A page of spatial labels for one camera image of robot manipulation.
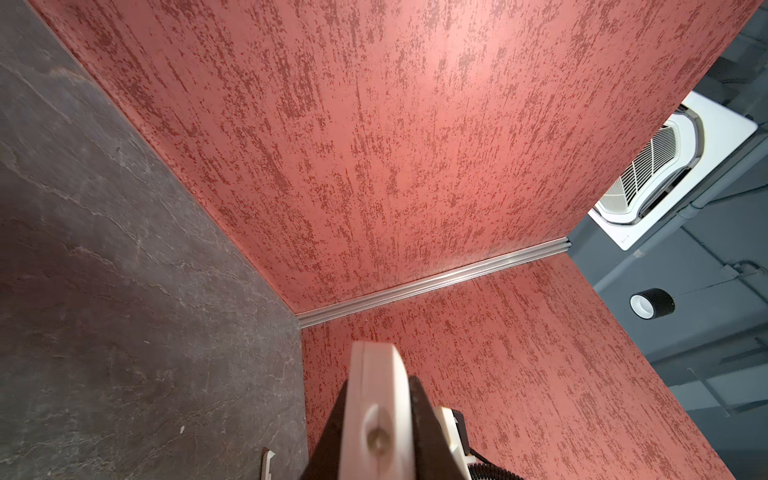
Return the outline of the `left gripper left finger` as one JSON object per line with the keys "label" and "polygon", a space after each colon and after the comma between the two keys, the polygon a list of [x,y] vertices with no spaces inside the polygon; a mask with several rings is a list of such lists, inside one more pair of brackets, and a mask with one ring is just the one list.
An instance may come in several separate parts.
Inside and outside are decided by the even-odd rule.
{"label": "left gripper left finger", "polygon": [[348,382],[342,384],[320,440],[300,480],[337,480]]}

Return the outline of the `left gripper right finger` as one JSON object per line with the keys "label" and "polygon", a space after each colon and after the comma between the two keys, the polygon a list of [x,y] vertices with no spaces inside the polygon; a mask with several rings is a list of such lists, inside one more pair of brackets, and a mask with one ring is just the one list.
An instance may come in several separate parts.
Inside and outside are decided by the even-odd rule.
{"label": "left gripper right finger", "polygon": [[426,391],[416,376],[409,378],[416,478],[465,479],[449,451]]}

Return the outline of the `white remote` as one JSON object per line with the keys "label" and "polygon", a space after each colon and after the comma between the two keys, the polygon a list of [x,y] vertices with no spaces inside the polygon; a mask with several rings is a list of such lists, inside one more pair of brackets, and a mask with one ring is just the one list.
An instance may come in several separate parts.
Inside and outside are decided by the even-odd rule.
{"label": "white remote", "polygon": [[352,345],[338,477],[416,477],[409,381],[392,344]]}

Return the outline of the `white battery cover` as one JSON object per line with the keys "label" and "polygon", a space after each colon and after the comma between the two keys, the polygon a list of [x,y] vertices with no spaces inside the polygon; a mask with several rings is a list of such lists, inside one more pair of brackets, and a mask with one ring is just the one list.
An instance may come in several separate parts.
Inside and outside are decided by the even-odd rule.
{"label": "white battery cover", "polygon": [[268,448],[263,449],[262,459],[261,459],[260,480],[272,479],[272,463],[274,458],[275,458],[275,453],[272,450]]}

